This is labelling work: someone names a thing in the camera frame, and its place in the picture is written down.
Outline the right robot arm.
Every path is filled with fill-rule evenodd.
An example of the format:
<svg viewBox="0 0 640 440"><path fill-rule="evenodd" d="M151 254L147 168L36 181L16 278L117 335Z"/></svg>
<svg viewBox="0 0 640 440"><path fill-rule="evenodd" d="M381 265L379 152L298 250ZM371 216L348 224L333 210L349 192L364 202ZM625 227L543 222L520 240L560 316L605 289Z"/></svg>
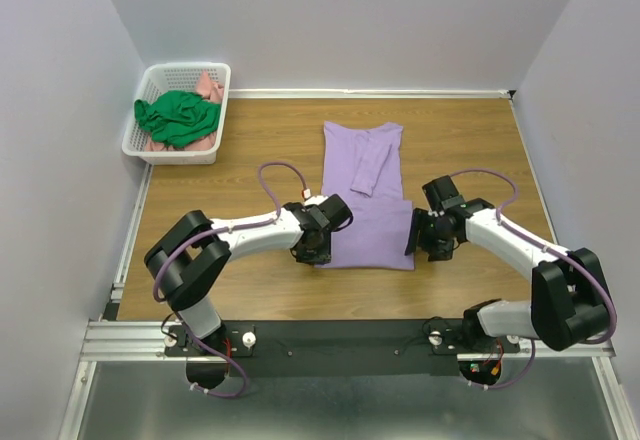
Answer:
<svg viewBox="0 0 640 440"><path fill-rule="evenodd" d="M480 352L496 338L539 340L554 351L611 339L617 327L598 256L548 242L507 218L482 198L467 200L445 175L422 187L429 204L412 214L405 252L426 253L429 261L449 261L464 243L479 246L510 265L531 287L527 301L494 299L468 308L460 339Z"/></svg>

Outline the purple t shirt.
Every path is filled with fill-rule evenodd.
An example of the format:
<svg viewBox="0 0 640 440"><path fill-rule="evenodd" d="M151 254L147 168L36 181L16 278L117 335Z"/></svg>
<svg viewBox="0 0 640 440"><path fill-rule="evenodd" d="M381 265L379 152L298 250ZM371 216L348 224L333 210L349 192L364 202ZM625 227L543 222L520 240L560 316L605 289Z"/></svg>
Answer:
<svg viewBox="0 0 640 440"><path fill-rule="evenodd" d="M321 192L339 195L353 214L349 226L331 235L326 269L415 268L414 257L405 253L413 203L403 190L402 135L396 123L371 129L324 123Z"/></svg>

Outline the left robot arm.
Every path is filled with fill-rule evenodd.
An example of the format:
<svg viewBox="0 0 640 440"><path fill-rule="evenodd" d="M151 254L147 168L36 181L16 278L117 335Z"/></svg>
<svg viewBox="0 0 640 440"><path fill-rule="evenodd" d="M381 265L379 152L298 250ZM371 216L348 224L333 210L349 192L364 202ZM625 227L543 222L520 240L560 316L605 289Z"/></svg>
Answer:
<svg viewBox="0 0 640 440"><path fill-rule="evenodd" d="M201 355L212 354L221 345L223 321L209 291L227 263L288 250L298 263L326 265L331 236L352 222L353 213L337 194L236 220L211 220L200 210L191 211L144 257L154 279L152 294L189 328L188 344Z"/></svg>

